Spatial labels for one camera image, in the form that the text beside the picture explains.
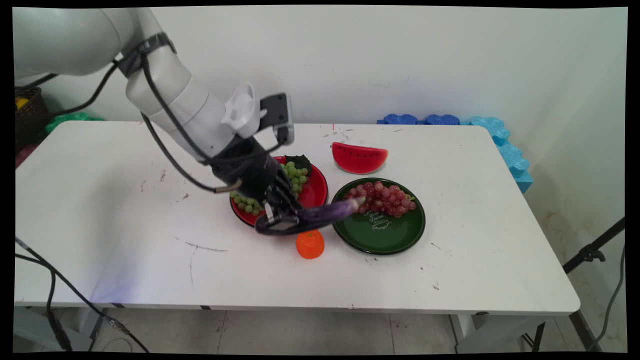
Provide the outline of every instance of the white table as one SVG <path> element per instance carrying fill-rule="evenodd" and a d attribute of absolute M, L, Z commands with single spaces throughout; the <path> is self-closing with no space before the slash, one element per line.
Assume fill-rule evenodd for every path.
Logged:
<path fill-rule="evenodd" d="M 228 195 L 183 179 L 138 122 L 60 125 L 15 172 L 16 235 L 104 307 L 454 314 L 458 352 L 490 350 L 547 316 L 578 310 L 485 129 L 296 124 L 295 131 L 295 142 L 274 155 L 307 155 L 325 175 L 330 199 L 359 178 L 334 163 L 332 142 L 388 149 L 374 175 L 421 201 L 427 225 L 420 241 L 372 256 L 326 226 L 323 255 L 303 259 L 294 236 L 257 234 L 233 214 Z M 159 132 L 193 176 L 222 184 Z M 270 130 L 257 139 L 275 144 Z M 14 304 L 43 305 L 48 271 L 16 261 L 15 273 Z M 64 285 L 53 302 L 84 305 Z M 491 316 L 476 329 L 471 315 L 483 311 Z"/>

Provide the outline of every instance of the black cable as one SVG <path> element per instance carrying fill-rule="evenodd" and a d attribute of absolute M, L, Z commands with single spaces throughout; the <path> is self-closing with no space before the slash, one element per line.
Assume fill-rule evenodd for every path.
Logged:
<path fill-rule="evenodd" d="M 604 316 L 604 325 L 602 326 L 602 332 L 596 338 L 596 340 L 587 348 L 587 351 L 591 351 L 591 349 L 596 346 L 596 344 L 602 340 L 605 332 L 607 332 L 607 325 L 609 323 L 609 313 L 611 312 L 611 306 L 613 305 L 613 300 L 616 300 L 616 296 L 618 295 L 618 291 L 622 287 L 622 282 L 625 280 L 625 246 L 622 246 L 622 257 L 620 258 L 620 281 L 618 281 L 618 286 L 616 290 L 613 292 L 611 296 L 611 300 L 609 300 L 609 305 L 607 306 L 607 312 Z"/>
<path fill-rule="evenodd" d="M 98 310 L 97 307 L 95 307 L 89 300 L 87 300 L 86 297 L 84 297 L 80 291 L 78 291 L 76 289 L 75 286 L 73 286 L 71 284 L 71 282 L 69 282 L 69 280 L 67 280 L 66 277 L 64 277 L 64 275 L 62 275 L 58 269 L 56 269 L 53 265 L 51 265 L 48 261 L 46 261 L 42 256 L 40 256 L 37 252 L 35 252 L 32 248 L 30 248 L 27 244 L 25 244 L 24 242 L 22 242 L 22 240 L 20 240 L 17 236 L 15 237 L 15 242 L 20 245 L 20 247 L 22 247 L 24 250 L 28 251 L 31 255 L 33 255 L 34 258 L 36 258 L 37 260 L 39 260 L 40 265 L 48 268 L 50 271 L 54 272 L 65 284 L 67 284 L 67 286 L 82 300 L 84 301 L 85 304 L 87 304 L 88 307 L 91 308 L 91 310 L 95 311 L 98 315 L 100 315 L 101 318 L 103 318 L 105 321 L 107 321 L 107 323 L 114 327 L 115 329 L 117 329 L 118 331 L 128 335 L 131 337 L 131 339 L 133 339 L 133 341 L 135 341 L 141 348 L 142 350 L 144 350 L 144 352 L 149 352 L 149 350 L 147 350 L 147 348 L 142 345 L 142 343 L 131 333 L 131 331 L 129 331 L 129 329 L 127 329 L 127 327 L 122 324 L 121 322 L 119 322 L 118 320 L 108 316 L 107 314 L 103 313 L 102 311 Z M 16 258 L 20 258 L 20 259 L 25 259 L 31 262 L 36 263 L 36 261 L 33 261 L 33 259 L 29 259 L 26 256 L 20 255 L 20 254 L 16 254 L 15 255 Z"/>
<path fill-rule="evenodd" d="M 93 93 L 91 98 L 89 98 L 89 100 L 87 100 L 84 104 L 78 105 L 75 108 L 57 111 L 55 113 L 49 113 L 49 114 L 46 114 L 46 115 L 41 115 L 41 116 L 36 116 L 36 117 L 21 117 L 21 118 L 16 119 L 16 120 L 30 121 L 30 120 L 49 119 L 49 118 L 53 118 L 53 117 L 60 116 L 60 115 L 66 115 L 66 114 L 69 114 L 69 113 L 74 113 L 76 111 L 82 110 L 82 109 L 86 108 L 87 106 L 93 104 L 93 102 L 98 98 L 98 95 L 100 95 L 100 93 L 102 92 L 102 88 L 104 88 L 104 85 L 107 83 L 107 80 L 109 80 L 109 77 L 111 77 L 113 72 L 118 68 L 118 61 L 117 60 L 111 60 L 111 62 L 113 63 L 113 66 L 111 66 L 111 68 L 109 68 L 107 73 L 102 77 L 102 80 L 100 81 L 100 84 L 98 85 L 98 87 L 95 89 L 95 92 Z"/>
<path fill-rule="evenodd" d="M 47 320 L 49 321 L 49 326 L 51 327 L 51 331 L 55 335 L 56 341 L 58 341 L 58 345 L 60 346 L 60 348 L 64 351 L 73 351 L 73 348 L 71 347 L 71 341 L 69 340 L 67 333 L 62 327 L 62 324 L 60 324 L 60 321 L 56 319 L 56 316 L 53 314 L 53 310 L 51 309 L 51 301 L 53 300 L 53 293 L 56 291 L 56 273 L 39 260 L 28 258 L 27 256 L 23 256 L 20 254 L 16 254 L 15 257 L 26 260 L 26 261 L 30 261 L 32 263 L 36 263 L 40 266 L 44 266 L 49 269 L 51 273 L 51 287 L 49 288 L 49 297 L 47 298 Z"/>
<path fill-rule="evenodd" d="M 277 144 L 274 147 L 272 147 L 272 148 L 270 148 L 268 150 L 262 151 L 262 152 L 257 152 L 255 154 L 248 154 L 248 155 L 244 155 L 244 156 L 238 156 L 238 157 L 229 158 L 229 159 L 214 159 L 214 158 L 208 157 L 208 155 L 206 155 L 205 152 L 202 151 L 195 144 L 195 142 L 193 142 L 191 137 L 187 134 L 187 132 L 184 130 L 184 128 L 182 127 L 182 125 L 180 124 L 178 119 L 173 114 L 173 111 L 167 105 L 166 101 L 164 101 L 164 99 L 162 98 L 162 95 L 160 95 L 160 92 L 158 91 L 158 89 L 156 87 L 156 83 L 154 82 L 153 78 L 151 77 L 151 70 L 149 69 L 149 61 L 148 61 L 146 55 L 144 55 L 144 54 L 142 55 L 141 62 L 142 62 L 142 70 L 143 70 L 143 72 L 145 74 L 145 78 L 147 79 L 147 83 L 149 84 L 149 87 L 151 88 L 151 91 L 154 93 L 154 96 L 156 97 L 158 102 L 160 102 L 160 105 L 162 106 L 162 109 L 169 116 L 169 119 L 171 119 L 171 122 L 173 123 L 173 125 L 178 129 L 178 132 L 180 133 L 180 135 L 182 135 L 182 137 L 189 144 L 189 146 L 201 158 L 204 159 L 203 161 L 201 161 L 201 164 L 203 164 L 203 165 L 211 165 L 211 164 L 214 164 L 214 163 L 233 163 L 233 162 L 236 162 L 236 161 L 243 161 L 243 160 L 258 158 L 260 156 L 264 156 L 266 154 L 269 154 L 272 151 L 277 150 L 281 146 L 280 144 Z"/>
<path fill-rule="evenodd" d="M 171 153 L 169 153 L 169 150 L 166 149 L 166 147 L 164 146 L 164 143 L 162 142 L 162 140 L 160 140 L 160 137 L 158 137 L 158 134 L 156 133 L 156 130 L 154 129 L 153 125 L 151 124 L 151 121 L 149 121 L 149 118 L 145 114 L 142 114 L 142 119 L 145 121 L 145 124 L 147 125 L 147 128 L 149 129 L 149 132 L 151 133 L 151 136 L 153 136 L 153 138 L 156 141 L 156 143 L 158 144 L 158 146 L 160 146 L 160 150 L 162 150 L 162 152 L 164 153 L 166 158 L 169 159 L 169 162 L 173 165 L 173 167 L 175 167 L 176 170 L 178 170 L 178 172 L 182 176 L 186 177 L 187 180 L 191 181 L 195 186 L 197 186 L 197 187 L 199 187 L 199 188 L 201 188 L 203 190 L 207 190 L 207 191 L 210 191 L 212 193 L 217 193 L 218 192 L 218 189 L 212 188 L 210 186 L 202 184 L 200 181 L 197 181 L 196 179 L 191 177 L 191 175 L 189 175 L 186 171 L 184 171 L 184 169 L 178 164 L 178 162 L 175 161 L 175 159 L 173 158 Z"/>
<path fill-rule="evenodd" d="M 56 76 L 58 76 L 58 74 L 49 74 L 49 75 L 45 75 L 43 77 L 41 77 L 40 79 L 37 79 L 36 81 L 29 83 L 27 85 L 21 86 L 17 89 L 15 89 L 15 91 L 13 92 L 13 96 L 18 96 L 20 95 L 22 92 L 25 92 L 27 90 L 29 90 L 30 88 L 34 88 L 42 83 L 46 83 L 47 81 L 55 78 Z"/>

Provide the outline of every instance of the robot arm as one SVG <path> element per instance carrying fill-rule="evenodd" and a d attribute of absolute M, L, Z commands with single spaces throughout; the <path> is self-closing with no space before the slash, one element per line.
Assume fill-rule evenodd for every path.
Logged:
<path fill-rule="evenodd" d="M 13 44 L 17 77 L 91 74 L 121 53 L 127 98 L 216 177 L 264 205 L 260 233 L 315 229 L 357 208 L 351 201 L 303 209 L 280 165 L 253 138 L 270 126 L 280 145 L 293 142 L 286 94 L 259 100 L 245 84 L 222 103 L 180 62 L 149 8 L 13 8 Z"/>

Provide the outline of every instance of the white wall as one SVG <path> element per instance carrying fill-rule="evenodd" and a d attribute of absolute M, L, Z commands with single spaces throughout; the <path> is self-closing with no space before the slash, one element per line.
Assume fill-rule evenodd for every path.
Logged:
<path fill-rule="evenodd" d="M 527 200 L 564 262 L 624 214 L 627 9 L 438 6 L 154 8 L 181 60 L 226 101 L 251 82 L 286 91 L 296 122 L 388 113 L 503 119 L 531 162 Z M 85 101 L 106 69 L 43 86 L 52 110 Z M 116 73 L 88 112 L 139 121 Z M 595 332 L 623 235 L 571 275 Z M 626 351 L 624 292 L 606 350 Z"/>
<path fill-rule="evenodd" d="M 523 147 L 533 159 L 525 194 L 561 263 L 625 215 L 625 80 L 627 9 L 609 9 L 571 76 Z M 606 262 L 583 263 L 569 278 L 597 336 L 620 276 L 625 235 L 601 251 Z M 604 351 L 627 351 L 623 286 L 611 311 Z"/>

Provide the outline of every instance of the toy watermelon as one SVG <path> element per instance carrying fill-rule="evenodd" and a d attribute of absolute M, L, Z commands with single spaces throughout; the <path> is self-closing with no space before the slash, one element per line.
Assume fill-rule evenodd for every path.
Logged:
<path fill-rule="evenodd" d="M 389 151 L 386 149 L 376 149 L 374 147 L 364 147 L 348 145 L 334 142 L 331 145 L 333 159 L 340 168 L 352 174 L 368 174 L 376 171 L 384 164 Z"/>

